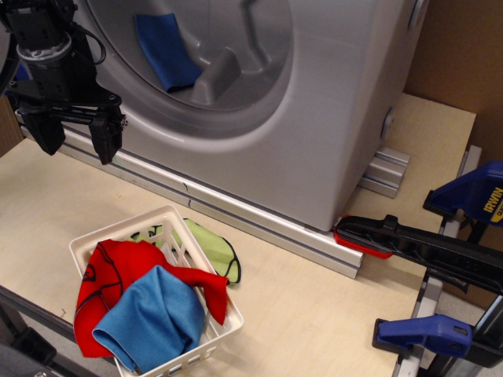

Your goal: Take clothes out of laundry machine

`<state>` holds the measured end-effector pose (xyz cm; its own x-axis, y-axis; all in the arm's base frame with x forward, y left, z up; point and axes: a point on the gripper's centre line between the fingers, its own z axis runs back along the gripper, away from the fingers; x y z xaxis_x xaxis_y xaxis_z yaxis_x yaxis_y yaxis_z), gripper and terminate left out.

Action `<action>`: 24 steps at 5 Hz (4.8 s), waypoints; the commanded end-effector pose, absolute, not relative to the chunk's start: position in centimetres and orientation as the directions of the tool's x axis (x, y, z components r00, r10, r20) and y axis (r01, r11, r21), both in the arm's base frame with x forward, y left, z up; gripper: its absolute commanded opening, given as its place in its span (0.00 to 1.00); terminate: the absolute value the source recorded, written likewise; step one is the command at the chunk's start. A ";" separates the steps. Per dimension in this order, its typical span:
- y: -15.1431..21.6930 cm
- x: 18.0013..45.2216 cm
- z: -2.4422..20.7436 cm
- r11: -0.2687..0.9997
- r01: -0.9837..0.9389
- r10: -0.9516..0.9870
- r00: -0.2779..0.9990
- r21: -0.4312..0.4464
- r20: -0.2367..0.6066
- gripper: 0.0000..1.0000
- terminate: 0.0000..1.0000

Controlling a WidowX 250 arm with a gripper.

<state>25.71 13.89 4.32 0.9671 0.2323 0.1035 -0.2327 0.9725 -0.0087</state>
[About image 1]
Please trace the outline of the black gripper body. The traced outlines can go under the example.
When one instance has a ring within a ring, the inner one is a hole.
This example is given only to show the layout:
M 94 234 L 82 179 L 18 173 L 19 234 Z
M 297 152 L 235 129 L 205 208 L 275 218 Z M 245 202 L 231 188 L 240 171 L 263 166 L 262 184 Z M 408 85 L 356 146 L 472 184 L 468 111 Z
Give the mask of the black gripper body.
M 24 101 L 55 108 L 96 108 L 109 122 L 122 123 L 121 98 L 97 83 L 97 62 L 84 33 L 64 33 L 55 42 L 38 34 L 31 42 L 19 42 L 16 52 L 31 74 L 14 89 Z

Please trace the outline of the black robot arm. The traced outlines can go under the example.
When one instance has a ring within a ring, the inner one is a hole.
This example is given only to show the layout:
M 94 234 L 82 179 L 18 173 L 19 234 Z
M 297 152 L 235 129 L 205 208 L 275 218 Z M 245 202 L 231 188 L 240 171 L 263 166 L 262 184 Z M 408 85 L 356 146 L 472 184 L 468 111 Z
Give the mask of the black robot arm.
M 95 60 L 93 34 L 74 21 L 73 1 L 1 3 L 1 92 L 10 95 L 24 126 L 53 155 L 64 143 L 64 123 L 88 126 L 102 164 L 122 147 L 126 117 L 119 95 L 97 83 L 104 44 Z

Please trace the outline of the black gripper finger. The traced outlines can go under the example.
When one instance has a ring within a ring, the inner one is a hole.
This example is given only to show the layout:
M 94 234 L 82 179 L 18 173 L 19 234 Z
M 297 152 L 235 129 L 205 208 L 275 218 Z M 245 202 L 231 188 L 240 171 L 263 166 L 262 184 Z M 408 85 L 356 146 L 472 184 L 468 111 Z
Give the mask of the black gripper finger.
M 126 124 L 126 116 L 121 113 L 119 106 L 96 110 L 89 129 L 94 150 L 102 165 L 110 164 L 122 148 L 122 132 Z
M 21 113 L 24 126 L 40 148 L 48 155 L 54 155 L 65 141 L 64 128 L 59 120 L 47 114 Z

